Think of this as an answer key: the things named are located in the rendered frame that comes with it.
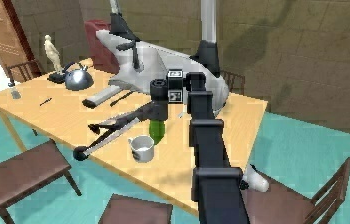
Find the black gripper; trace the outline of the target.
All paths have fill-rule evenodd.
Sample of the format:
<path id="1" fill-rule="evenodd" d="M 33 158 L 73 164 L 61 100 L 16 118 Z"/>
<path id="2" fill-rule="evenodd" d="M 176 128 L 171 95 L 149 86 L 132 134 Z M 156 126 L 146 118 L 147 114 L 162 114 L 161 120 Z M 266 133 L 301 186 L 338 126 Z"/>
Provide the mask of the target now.
<path id="1" fill-rule="evenodd" d="M 141 106 L 135 111 L 126 112 L 111 117 L 98 124 L 89 124 L 88 127 L 96 134 L 101 128 L 113 130 L 106 131 L 90 146 L 78 146 L 73 151 L 73 157 L 78 161 L 86 160 L 90 154 L 107 145 L 120 135 L 128 131 L 135 124 L 143 120 L 165 121 L 168 119 L 168 88 L 164 79 L 155 79 L 150 82 L 151 102 Z"/>

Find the black knife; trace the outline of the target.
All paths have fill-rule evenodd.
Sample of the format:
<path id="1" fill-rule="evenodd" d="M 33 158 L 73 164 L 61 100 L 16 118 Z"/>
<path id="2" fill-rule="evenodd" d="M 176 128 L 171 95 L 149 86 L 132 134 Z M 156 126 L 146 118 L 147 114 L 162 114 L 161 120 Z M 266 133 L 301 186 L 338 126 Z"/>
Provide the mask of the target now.
<path id="1" fill-rule="evenodd" d="M 124 94 L 123 96 L 119 97 L 118 99 L 112 101 L 110 103 L 110 107 L 115 106 L 118 102 L 120 102 L 123 99 L 126 99 L 127 97 L 129 97 L 130 95 L 132 95 L 134 93 L 134 91 L 129 91 L 128 93 Z"/>

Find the white ceramic mug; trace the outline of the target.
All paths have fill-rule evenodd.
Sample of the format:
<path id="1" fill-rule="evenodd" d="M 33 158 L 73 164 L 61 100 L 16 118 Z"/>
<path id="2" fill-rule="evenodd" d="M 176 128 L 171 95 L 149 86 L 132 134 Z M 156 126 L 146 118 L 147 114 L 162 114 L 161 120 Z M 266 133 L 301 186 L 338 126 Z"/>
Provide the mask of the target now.
<path id="1" fill-rule="evenodd" d="M 132 156 L 136 162 L 147 163 L 154 157 L 154 140 L 147 135 L 140 135 L 129 138 L 128 143 Z"/>

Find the grey remote control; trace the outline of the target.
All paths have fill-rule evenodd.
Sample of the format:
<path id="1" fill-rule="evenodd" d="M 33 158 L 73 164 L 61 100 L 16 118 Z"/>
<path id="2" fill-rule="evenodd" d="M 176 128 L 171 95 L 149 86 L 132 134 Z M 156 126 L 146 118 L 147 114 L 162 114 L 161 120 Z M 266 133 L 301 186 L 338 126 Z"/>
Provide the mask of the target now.
<path id="1" fill-rule="evenodd" d="M 82 101 L 82 104 L 90 109 L 94 109 L 114 95 L 120 93 L 122 89 L 119 86 L 111 85 L 102 91 L 90 96 Z"/>

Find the green bottle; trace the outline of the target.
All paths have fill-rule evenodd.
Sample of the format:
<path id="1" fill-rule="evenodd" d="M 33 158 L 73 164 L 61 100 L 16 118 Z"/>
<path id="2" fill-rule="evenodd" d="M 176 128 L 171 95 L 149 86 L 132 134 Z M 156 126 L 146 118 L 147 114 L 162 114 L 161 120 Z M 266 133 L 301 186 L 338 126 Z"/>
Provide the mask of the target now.
<path id="1" fill-rule="evenodd" d="M 157 145 L 165 135 L 165 122 L 158 120 L 151 120 L 149 123 L 149 134 Z"/>

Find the light wooden table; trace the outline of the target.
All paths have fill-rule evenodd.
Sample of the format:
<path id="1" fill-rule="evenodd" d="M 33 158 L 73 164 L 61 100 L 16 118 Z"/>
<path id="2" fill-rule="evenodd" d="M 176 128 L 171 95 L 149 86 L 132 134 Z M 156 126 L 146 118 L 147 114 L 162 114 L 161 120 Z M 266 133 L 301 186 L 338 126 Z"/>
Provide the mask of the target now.
<path id="1" fill-rule="evenodd" d="M 25 146 L 9 122 L 14 117 L 70 148 L 88 145 L 97 136 L 88 129 L 121 113 L 137 109 L 150 101 L 144 94 L 134 93 L 114 107 L 103 103 L 89 109 L 82 101 L 108 86 L 111 75 L 89 69 L 94 85 L 86 90 L 68 91 L 62 85 L 34 78 L 17 86 L 20 99 L 13 99 L 8 89 L 0 91 L 0 117 L 20 149 Z M 39 106 L 44 100 L 52 100 Z M 245 168 L 261 124 L 267 102 L 239 94 L 230 94 L 218 117 L 224 121 L 223 138 L 232 166 Z M 191 200 L 191 176 L 194 167 L 193 149 L 189 147 L 190 116 L 181 104 L 168 107 L 164 138 L 155 147 L 149 163 L 133 160 L 127 139 L 148 132 L 147 121 L 138 123 L 113 142 L 90 155 L 99 165 L 127 178 L 172 204 L 197 215 L 197 204 Z"/>

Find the silver kettle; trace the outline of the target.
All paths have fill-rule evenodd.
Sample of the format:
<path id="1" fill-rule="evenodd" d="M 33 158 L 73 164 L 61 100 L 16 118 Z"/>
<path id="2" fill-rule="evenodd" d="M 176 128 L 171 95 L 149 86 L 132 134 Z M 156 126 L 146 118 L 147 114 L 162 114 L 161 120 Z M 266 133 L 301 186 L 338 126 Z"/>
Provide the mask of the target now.
<path id="1" fill-rule="evenodd" d="M 88 66 L 77 62 L 79 68 L 69 71 L 69 68 L 73 65 L 74 62 L 70 62 L 63 69 L 66 89 L 81 91 L 91 87 L 94 84 L 94 80 L 88 72 Z"/>

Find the white and black machine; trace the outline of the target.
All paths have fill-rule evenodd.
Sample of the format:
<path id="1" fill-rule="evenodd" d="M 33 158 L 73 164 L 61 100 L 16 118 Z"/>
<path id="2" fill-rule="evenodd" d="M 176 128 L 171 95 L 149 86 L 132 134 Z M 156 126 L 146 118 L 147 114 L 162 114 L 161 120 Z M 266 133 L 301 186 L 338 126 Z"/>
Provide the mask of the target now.
<path id="1" fill-rule="evenodd" d="M 202 39 L 195 54 L 189 56 L 140 40 L 124 20 L 118 0 L 110 0 L 111 28 L 98 30 L 96 38 L 117 59 L 119 70 L 109 81 L 111 86 L 140 93 L 150 92 L 150 82 L 163 79 L 172 70 L 183 74 L 202 72 L 206 88 L 213 93 L 212 108 L 219 113 L 229 95 L 220 75 L 216 38 L 216 0 L 201 1 Z"/>

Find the dark red box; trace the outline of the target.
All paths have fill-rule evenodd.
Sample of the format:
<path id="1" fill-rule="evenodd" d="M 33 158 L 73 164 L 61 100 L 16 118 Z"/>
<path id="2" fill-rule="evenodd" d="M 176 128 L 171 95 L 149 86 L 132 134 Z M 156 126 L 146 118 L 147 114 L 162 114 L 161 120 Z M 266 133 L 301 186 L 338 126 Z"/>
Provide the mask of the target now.
<path id="1" fill-rule="evenodd" d="M 107 73 L 117 74 L 119 72 L 117 59 L 96 37 L 97 31 L 109 31 L 110 25 L 103 20 L 88 20 L 84 22 L 84 25 L 94 68 Z"/>

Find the brown wooden chair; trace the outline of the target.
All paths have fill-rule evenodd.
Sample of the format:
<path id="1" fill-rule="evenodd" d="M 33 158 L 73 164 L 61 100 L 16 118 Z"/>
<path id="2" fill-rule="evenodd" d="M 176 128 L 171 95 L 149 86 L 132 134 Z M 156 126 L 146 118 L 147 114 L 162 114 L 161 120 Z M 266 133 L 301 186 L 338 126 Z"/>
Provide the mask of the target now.
<path id="1" fill-rule="evenodd" d="M 223 79 L 226 81 L 229 91 L 243 95 L 245 93 L 245 77 L 233 72 L 222 70 L 220 72 Z"/>
<path id="2" fill-rule="evenodd" d="M 0 163 L 0 217 L 15 224 L 7 209 L 48 184 L 65 177 L 78 196 L 82 193 L 70 173 L 71 165 L 54 140 Z"/>
<path id="3" fill-rule="evenodd" d="M 19 73 L 23 81 L 29 81 L 44 74 L 44 69 L 37 59 L 15 64 L 12 66 L 7 66 L 6 71 L 9 77 L 9 87 L 15 86 L 14 72 Z"/>
<path id="4" fill-rule="evenodd" d="M 113 194 L 98 224 L 171 224 L 173 205 Z"/>
<path id="5" fill-rule="evenodd" d="M 308 198 L 265 173 L 270 184 L 267 192 L 243 190 L 250 224 L 329 224 L 345 201 L 350 176 L 350 157 L 318 192 Z"/>

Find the beige figurine on black base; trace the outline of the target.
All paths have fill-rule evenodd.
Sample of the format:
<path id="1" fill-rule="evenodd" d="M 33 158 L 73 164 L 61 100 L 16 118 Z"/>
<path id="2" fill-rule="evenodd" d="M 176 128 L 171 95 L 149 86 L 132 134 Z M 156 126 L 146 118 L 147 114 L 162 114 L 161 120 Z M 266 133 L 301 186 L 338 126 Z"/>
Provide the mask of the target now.
<path id="1" fill-rule="evenodd" d="M 52 38 L 50 35 L 46 35 L 44 39 L 44 49 L 46 56 L 52 62 L 54 67 L 54 72 L 49 75 L 48 80 L 57 84 L 62 84 L 65 81 L 65 77 L 63 74 L 63 68 L 61 66 L 59 51 L 51 42 Z"/>

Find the brown wooden door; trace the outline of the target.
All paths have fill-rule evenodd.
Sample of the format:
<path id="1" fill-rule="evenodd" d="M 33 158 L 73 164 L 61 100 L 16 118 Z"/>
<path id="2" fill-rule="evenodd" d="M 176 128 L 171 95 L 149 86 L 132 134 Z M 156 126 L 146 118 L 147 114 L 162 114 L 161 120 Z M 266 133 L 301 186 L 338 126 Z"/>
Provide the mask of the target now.
<path id="1" fill-rule="evenodd" d="M 0 65 L 3 69 L 34 59 L 11 0 L 0 0 Z"/>

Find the white bottle with black cap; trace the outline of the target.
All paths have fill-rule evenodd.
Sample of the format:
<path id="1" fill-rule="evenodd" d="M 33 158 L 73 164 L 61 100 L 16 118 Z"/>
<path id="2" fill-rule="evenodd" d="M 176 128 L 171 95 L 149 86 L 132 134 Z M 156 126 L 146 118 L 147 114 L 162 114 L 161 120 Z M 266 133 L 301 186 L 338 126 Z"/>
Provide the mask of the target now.
<path id="1" fill-rule="evenodd" d="M 257 172 L 254 165 L 248 164 L 240 181 L 240 189 L 264 193 L 269 189 L 269 182 Z"/>

